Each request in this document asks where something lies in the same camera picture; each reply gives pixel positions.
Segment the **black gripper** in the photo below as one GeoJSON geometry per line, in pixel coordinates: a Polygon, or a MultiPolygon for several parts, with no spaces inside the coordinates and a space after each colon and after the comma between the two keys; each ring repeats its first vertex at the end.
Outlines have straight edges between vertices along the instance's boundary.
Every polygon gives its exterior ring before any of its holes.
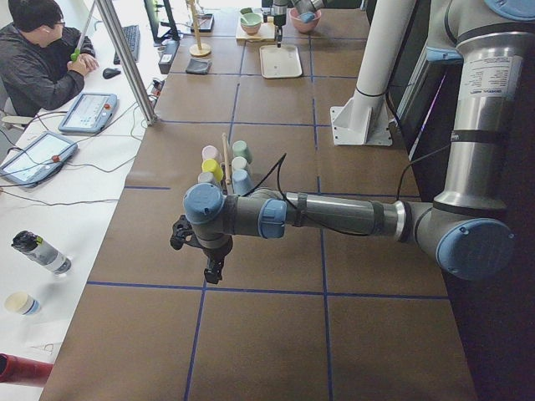
{"type": "Polygon", "coordinates": [[[218,241],[209,241],[207,244],[208,246],[203,247],[203,252],[208,258],[204,277],[207,283],[216,285],[222,280],[224,259],[232,251],[233,239],[222,237],[218,241]]]}
{"type": "Polygon", "coordinates": [[[286,24],[286,13],[274,14],[273,24],[275,25],[275,42],[280,47],[283,40],[283,26],[286,24]]]}

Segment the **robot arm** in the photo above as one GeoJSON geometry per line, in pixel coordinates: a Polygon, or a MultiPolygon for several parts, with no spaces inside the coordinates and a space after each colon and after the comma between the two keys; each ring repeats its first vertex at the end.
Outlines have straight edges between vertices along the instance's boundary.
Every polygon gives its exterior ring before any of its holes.
{"type": "Polygon", "coordinates": [[[226,195],[200,183],[185,193],[172,247],[203,250],[205,278],[214,284],[235,235],[279,238],[289,225],[414,242],[464,280],[503,269],[515,236],[502,221],[506,207],[497,183],[523,62],[534,49],[534,4],[434,1],[426,46],[429,60],[462,64],[446,182],[432,202],[385,204],[268,189],[226,195]]]}
{"type": "Polygon", "coordinates": [[[274,40],[278,48],[282,46],[283,41],[283,27],[286,24],[286,17],[288,13],[288,4],[291,3],[291,9],[295,11],[298,18],[304,23],[313,21],[316,13],[325,8],[329,1],[326,0],[262,0],[262,8],[266,8],[269,14],[273,17],[273,24],[275,27],[274,40]]]}

